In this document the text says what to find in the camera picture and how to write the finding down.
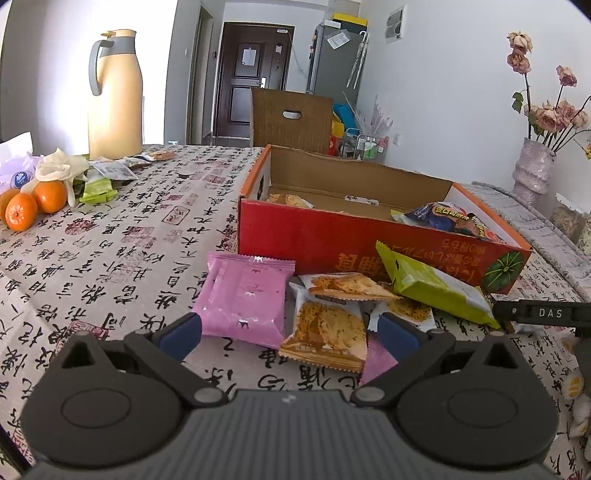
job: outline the refrigerator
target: refrigerator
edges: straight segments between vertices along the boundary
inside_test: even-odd
[[[335,103],[347,103],[345,95],[353,107],[357,104],[357,89],[353,88],[357,72],[347,88],[347,81],[355,64],[357,50],[363,37],[349,33],[351,40],[339,48],[330,46],[328,39],[340,32],[339,28],[320,24],[316,28],[310,52],[307,93],[332,98]]]

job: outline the floor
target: floor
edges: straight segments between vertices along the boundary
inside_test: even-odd
[[[203,139],[203,145],[216,145],[218,147],[246,148],[250,147],[250,143],[251,141],[248,138],[223,138],[208,135]]]

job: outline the tangerine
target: tangerine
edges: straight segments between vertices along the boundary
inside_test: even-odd
[[[16,194],[6,207],[6,223],[10,230],[24,232],[35,223],[37,201],[28,193]]]
[[[0,220],[6,224],[6,207],[12,198],[20,192],[19,189],[8,189],[0,195]]]
[[[66,186],[61,180],[40,181],[33,189],[33,196],[43,213],[59,212],[68,200]]]

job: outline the tablecloth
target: tablecloth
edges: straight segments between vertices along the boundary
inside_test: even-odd
[[[20,412],[50,359],[67,338],[89,330],[120,339],[137,328],[157,331],[187,313],[207,276],[209,251],[236,247],[238,189],[260,148],[171,147],[175,159],[141,170],[112,201],[41,216],[24,233],[0,229],[0,423],[30,452]],[[572,287],[533,254],[512,295],[580,301]],[[437,314],[459,339],[486,328]],[[569,407],[560,385],[576,366],[555,332],[514,336],[560,412],[547,465],[575,480],[586,474],[580,443],[567,438]],[[184,361],[232,395],[238,388],[337,388],[348,396],[359,376],[288,361],[272,349],[229,338],[204,338]],[[0,456],[0,479],[15,472]]]

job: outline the ridged gray surface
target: ridged gray surface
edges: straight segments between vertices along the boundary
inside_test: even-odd
[[[110,471],[39,465],[25,480],[556,480],[541,465],[501,473],[458,471],[410,449],[379,411],[338,391],[239,391],[191,414],[146,460]]]

